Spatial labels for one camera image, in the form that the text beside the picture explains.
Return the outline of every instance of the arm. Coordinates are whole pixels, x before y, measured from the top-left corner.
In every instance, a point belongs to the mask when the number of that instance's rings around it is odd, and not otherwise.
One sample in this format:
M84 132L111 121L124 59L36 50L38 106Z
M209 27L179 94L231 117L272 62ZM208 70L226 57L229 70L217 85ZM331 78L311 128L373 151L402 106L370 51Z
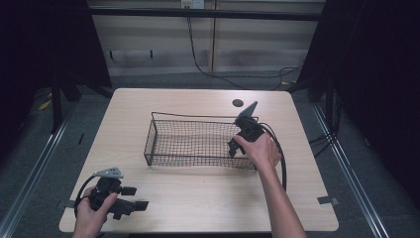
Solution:
M262 134L253 143L247 142L238 135L234 139L244 148L247 156L259 170L272 237L306 237L303 226L275 170L275 166L281 160L281 154L275 142L271 140L268 133Z
M94 187L88 188L77 206L77 219L74 226L73 238L95 238L99 235L102 225L106 221L108 210L117 200L117 193L111 193L102 203L102 206L94 211L90 208L88 196Z

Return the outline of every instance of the wire basket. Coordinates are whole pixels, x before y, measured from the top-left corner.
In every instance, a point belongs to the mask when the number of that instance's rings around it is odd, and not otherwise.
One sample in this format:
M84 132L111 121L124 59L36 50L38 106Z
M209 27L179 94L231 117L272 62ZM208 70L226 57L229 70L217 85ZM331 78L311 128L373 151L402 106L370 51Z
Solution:
M157 115L169 119L157 120ZM153 112L145 147L148 166L213 166L255 170L253 162L242 153L237 153L234 158L229 156L228 142L241 129L234 123L207 121L217 118L232 118L235 121L235 117Z

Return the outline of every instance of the human hand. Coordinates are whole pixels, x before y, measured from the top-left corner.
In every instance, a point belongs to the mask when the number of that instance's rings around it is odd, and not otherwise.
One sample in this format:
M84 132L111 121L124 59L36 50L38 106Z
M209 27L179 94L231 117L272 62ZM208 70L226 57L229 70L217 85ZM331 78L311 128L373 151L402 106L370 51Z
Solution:
M73 237L77 238L95 238L99 235L102 225L107 220L108 210L117 200L117 193L111 193L105 198L102 206L94 211L90 208L90 201L87 197L94 186L88 188L84 194L83 199L77 206L77 219L74 226Z
M260 135L255 142L248 142L239 135L236 135L234 139L244 148L248 158L258 170L274 169L281 160L281 153L267 132Z

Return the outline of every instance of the dark floor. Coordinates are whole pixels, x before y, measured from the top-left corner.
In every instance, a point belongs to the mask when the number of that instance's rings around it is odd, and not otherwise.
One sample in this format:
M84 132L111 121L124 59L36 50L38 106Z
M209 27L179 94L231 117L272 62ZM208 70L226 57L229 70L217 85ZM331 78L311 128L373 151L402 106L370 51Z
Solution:
M275 72L264 72L263 74L270 75L271 73L275 74ZM278 78L255 80L243 77L230 78L230 80L246 89L257 90L270 90L279 83ZM210 78L200 73L114 77L113 83L114 87L238 89L223 79ZM63 210L56 205L60 200L69 199L110 101L110 99L84 87L80 89L82 97L79 102L66 102L65 100L63 102L64 114L70 117L68 124L16 226L13 237L71 237L71 234L61 233L58 229ZM292 97L308 140L322 135L323 131L316 119L312 104L307 100L306 91L297 91L292 94ZM0 179L3 182L0 184L2 191L0 218L4 218L8 214L9 208L51 136L52 108L38 110L44 100L44 97L40 97L34 101L34 108L20 133L19 143L16 144L1 168ZM420 237L420 212L413 206L401 186L383 167L376 152L366 146L364 136L346 115L345 110L341 118L339 141L373 207L380 215L388 236ZM314 154L322 149L326 145L325 143L313 147ZM337 198L340 202L334 206L340 227L335 232L307 232L308 237L375 237L333 151L328 148L315 160L329 195ZM128 236L127 234L107 234L105 237ZM163 236L180 237L181 235L142 235L140 237ZM187 235L187 237L209 236L216 235ZM269 237L268 234L217 235L217 237L251 236Z

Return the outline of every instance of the wooden table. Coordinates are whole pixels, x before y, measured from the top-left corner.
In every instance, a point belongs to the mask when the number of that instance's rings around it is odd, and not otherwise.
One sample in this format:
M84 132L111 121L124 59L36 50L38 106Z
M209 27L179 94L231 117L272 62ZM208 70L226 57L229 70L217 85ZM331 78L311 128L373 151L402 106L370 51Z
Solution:
M234 99L245 105L235 107ZM118 167L122 186L138 188L126 200L148 200L146 211L121 220L111 214L102 231L269 232L269 219L258 172L223 167L148 167L144 149L151 112L237 116L257 101L254 116L271 126L287 163L287 193L307 231L334 231L338 221L327 196L299 116L287 92L191 89L118 89L106 111L71 199L93 172ZM281 174L280 165L277 171ZM94 179L89 185L95 185ZM74 213L67 208L59 228L72 232Z

